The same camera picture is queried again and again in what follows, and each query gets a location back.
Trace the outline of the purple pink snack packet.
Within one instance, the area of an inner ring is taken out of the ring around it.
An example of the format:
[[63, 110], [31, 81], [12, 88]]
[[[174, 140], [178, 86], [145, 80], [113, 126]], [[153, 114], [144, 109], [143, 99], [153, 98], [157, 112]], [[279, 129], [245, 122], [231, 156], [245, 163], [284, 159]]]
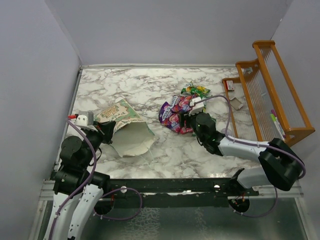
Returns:
[[172, 113], [186, 113], [191, 110], [190, 102], [196, 98], [194, 95], [174, 95], [170, 104], [170, 111]]

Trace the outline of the green printed paper bag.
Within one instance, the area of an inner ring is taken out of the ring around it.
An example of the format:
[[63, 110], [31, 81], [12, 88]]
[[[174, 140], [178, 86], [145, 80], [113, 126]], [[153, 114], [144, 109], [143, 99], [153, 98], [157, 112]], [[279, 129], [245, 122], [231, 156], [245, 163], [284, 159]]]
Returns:
[[111, 146], [120, 157], [143, 155], [155, 142], [148, 124], [124, 98], [98, 113], [95, 120], [116, 122]]

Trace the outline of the yellow green snack packet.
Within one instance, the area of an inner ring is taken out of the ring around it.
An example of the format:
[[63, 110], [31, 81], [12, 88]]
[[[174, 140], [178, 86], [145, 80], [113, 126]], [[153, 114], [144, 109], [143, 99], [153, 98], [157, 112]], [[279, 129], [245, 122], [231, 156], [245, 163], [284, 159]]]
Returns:
[[185, 85], [182, 90], [182, 95], [195, 95], [197, 97], [200, 97], [201, 99], [206, 98], [208, 94], [211, 92], [210, 89], [201, 86], [201, 85], [194, 85], [192, 82], [189, 82], [187, 85]]

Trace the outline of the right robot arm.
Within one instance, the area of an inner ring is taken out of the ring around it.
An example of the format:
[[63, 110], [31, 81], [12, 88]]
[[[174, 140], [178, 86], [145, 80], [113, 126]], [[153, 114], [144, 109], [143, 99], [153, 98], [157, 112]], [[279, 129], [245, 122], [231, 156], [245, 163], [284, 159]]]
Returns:
[[216, 122], [208, 113], [179, 114], [179, 123], [195, 133], [198, 143], [210, 154], [231, 156], [256, 161], [260, 167], [240, 168], [229, 179], [227, 187], [240, 196], [255, 186], [272, 185], [289, 191], [293, 184], [306, 174], [302, 160], [281, 139], [272, 141], [241, 140], [216, 129]]

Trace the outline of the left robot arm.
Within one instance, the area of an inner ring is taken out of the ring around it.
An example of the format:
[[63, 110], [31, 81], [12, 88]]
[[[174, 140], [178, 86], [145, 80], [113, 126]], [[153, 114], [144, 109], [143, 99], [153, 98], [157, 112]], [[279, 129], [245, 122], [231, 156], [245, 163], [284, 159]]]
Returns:
[[96, 152], [101, 144], [112, 143], [116, 122], [77, 125], [68, 119], [67, 124], [79, 135], [71, 135], [61, 144], [45, 240], [78, 240], [98, 199], [111, 190], [110, 177], [95, 171]]

